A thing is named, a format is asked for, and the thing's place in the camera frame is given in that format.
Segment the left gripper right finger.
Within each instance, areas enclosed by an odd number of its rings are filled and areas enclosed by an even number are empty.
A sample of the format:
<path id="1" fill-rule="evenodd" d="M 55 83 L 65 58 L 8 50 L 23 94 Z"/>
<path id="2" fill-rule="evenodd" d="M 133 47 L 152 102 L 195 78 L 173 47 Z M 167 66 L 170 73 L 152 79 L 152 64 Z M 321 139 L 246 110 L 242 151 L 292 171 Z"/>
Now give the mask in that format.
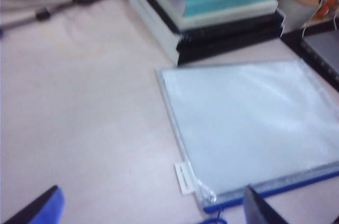
<path id="1" fill-rule="evenodd" d="M 246 223 L 288 223 L 249 185 L 244 189 L 243 207 Z"/>

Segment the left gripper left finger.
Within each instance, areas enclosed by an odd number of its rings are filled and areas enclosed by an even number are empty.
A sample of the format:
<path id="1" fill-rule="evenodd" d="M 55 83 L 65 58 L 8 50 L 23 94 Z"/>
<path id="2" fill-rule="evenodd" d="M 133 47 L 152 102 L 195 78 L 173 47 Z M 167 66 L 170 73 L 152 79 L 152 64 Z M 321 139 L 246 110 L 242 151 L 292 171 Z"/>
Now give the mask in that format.
<path id="1" fill-rule="evenodd" d="M 63 209 L 63 191 L 54 185 L 4 223 L 59 223 Z"/>

